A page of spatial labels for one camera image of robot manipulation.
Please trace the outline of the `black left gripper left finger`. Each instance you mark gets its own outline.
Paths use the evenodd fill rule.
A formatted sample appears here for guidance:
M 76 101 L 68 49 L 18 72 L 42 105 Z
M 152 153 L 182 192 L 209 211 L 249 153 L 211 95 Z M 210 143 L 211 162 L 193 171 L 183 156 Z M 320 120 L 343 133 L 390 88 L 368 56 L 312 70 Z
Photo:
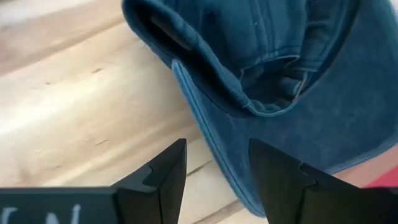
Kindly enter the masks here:
M 122 224 L 177 224 L 187 173 L 187 140 L 178 139 L 138 170 L 116 182 Z

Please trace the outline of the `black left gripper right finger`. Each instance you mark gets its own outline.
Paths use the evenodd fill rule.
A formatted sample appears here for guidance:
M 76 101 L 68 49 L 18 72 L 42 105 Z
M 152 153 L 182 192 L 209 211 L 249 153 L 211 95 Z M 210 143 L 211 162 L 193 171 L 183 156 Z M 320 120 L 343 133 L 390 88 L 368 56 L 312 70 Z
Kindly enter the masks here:
M 355 186 L 258 140 L 251 173 L 269 223 L 372 223 L 371 204 Z

